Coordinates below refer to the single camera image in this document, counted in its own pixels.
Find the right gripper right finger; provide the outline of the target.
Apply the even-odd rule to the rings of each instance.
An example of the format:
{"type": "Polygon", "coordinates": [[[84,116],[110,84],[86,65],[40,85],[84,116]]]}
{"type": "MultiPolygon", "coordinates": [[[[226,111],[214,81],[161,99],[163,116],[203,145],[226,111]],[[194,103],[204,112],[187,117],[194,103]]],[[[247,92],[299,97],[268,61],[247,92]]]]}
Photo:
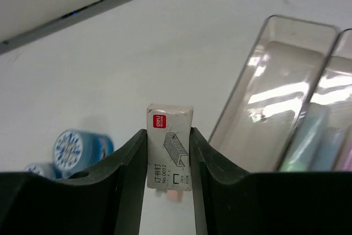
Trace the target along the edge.
{"type": "Polygon", "coordinates": [[[197,234],[351,234],[350,172],[250,173],[189,138],[197,234]]]}

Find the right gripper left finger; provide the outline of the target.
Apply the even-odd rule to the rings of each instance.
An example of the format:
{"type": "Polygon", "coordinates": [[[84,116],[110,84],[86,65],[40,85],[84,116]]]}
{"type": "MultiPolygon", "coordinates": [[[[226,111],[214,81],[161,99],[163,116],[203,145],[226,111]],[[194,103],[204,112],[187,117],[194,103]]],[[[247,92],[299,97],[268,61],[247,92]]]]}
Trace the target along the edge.
{"type": "Polygon", "coordinates": [[[1,174],[1,234],[138,234],[147,132],[70,178],[1,174]]]}

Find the blue jar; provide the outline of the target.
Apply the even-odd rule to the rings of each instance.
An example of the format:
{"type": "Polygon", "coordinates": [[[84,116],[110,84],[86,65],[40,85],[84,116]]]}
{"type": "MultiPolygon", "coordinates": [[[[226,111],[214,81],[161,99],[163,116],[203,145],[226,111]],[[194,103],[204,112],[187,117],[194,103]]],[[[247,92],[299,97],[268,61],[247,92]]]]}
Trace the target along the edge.
{"type": "Polygon", "coordinates": [[[69,129],[59,135],[53,146],[53,163],[68,178],[113,152],[114,145],[108,135],[69,129]]]}
{"type": "Polygon", "coordinates": [[[53,180],[63,178],[63,173],[59,169],[57,169],[53,163],[50,162],[30,163],[24,168],[24,171],[38,174],[42,177],[53,180]]]}

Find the green highlighter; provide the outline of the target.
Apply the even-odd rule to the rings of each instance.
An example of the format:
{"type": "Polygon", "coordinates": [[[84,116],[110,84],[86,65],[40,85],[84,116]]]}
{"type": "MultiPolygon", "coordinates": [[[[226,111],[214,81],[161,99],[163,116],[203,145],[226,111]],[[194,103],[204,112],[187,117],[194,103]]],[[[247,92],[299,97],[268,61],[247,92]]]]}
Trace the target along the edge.
{"type": "Polygon", "coordinates": [[[329,107],[310,103],[289,150],[281,172],[307,171],[329,120],[329,107]]]}

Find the white staples box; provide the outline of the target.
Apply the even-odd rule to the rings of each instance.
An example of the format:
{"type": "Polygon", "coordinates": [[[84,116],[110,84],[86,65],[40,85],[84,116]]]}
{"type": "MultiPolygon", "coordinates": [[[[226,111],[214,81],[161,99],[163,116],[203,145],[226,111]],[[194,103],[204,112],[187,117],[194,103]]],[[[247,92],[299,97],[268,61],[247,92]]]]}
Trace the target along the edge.
{"type": "Polygon", "coordinates": [[[151,104],[147,108],[147,187],[191,191],[189,140],[194,109],[151,104]]]}

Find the blue highlighter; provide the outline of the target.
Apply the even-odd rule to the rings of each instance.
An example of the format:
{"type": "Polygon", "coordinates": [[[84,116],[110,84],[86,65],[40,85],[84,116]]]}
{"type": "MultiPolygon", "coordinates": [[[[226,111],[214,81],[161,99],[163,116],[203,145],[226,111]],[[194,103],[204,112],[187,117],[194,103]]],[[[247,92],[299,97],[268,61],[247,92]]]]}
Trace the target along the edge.
{"type": "Polygon", "coordinates": [[[324,131],[309,170],[312,172],[331,171],[340,152],[344,138],[344,129],[328,127],[324,131]]]}

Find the purple highlighter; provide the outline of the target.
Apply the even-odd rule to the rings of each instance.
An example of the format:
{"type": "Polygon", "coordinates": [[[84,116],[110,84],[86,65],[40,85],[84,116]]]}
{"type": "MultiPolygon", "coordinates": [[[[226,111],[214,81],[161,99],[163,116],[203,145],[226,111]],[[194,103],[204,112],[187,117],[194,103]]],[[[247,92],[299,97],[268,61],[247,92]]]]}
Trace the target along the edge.
{"type": "Polygon", "coordinates": [[[351,125],[346,130],[346,135],[340,148],[334,170],[351,171],[351,125]]]}

